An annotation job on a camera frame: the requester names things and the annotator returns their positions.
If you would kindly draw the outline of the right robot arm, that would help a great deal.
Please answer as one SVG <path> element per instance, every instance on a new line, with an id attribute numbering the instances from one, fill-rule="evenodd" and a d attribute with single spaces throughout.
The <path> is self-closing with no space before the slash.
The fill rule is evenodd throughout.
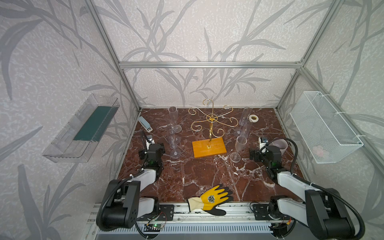
<path id="1" fill-rule="evenodd" d="M 319 240 L 360 240 L 366 231 L 358 211 L 341 198 L 339 192 L 311 183 L 293 172 L 297 154 L 288 170 L 282 165 L 282 152 L 273 143 L 259 138 L 258 150 L 250 150 L 250 160 L 262 163 L 268 177 L 277 185 L 288 189 L 301 199 L 273 196 L 267 205 L 270 218 L 280 220 L 288 216 L 307 226 Z"/>

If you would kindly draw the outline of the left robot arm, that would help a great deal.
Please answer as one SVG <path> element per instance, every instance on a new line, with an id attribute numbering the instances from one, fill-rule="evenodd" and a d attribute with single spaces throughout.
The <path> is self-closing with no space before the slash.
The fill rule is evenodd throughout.
<path id="1" fill-rule="evenodd" d="M 139 151 L 143 164 L 139 172 L 122 180 L 111 180 L 107 186 L 96 223 L 102 231 L 118 228 L 130 229 L 142 217 L 156 217 L 160 214 L 159 200 L 156 197 L 141 197 L 146 187 L 155 183 L 164 169 L 163 144 L 156 144 L 141 131 L 144 149 Z"/>

